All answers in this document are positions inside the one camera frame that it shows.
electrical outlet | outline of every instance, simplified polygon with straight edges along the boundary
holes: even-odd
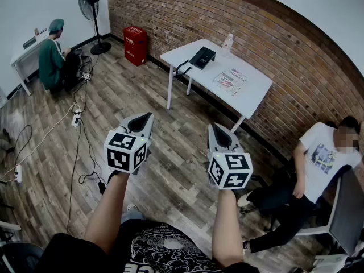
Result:
[[[22,166],[21,165],[17,165],[17,167],[15,168],[15,178],[16,178],[16,182],[21,183],[23,181],[23,174],[22,174]]]
[[[76,109],[75,113],[76,114],[73,116],[73,119],[72,119],[72,126],[77,127],[77,126],[80,125],[78,120],[81,118],[82,110],[81,109]]]

white t-shirt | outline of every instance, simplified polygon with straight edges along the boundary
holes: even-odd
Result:
[[[334,128],[322,122],[313,125],[300,138],[305,153],[305,195],[313,203],[321,196],[331,179],[342,166],[353,168],[362,159],[358,151],[339,152],[334,145]]]

black shirt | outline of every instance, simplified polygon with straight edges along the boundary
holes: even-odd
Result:
[[[36,272],[259,272],[247,263],[221,271],[184,233],[149,220],[128,220],[120,226],[112,252],[97,245],[56,234],[47,246]]]

green scrub cap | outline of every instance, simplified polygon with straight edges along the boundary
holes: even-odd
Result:
[[[48,31],[49,32],[60,31],[63,28],[63,25],[64,25],[63,19],[55,19],[51,22]]]

red box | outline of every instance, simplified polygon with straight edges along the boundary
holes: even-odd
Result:
[[[139,66],[146,61],[147,33],[136,26],[123,29],[125,58]]]

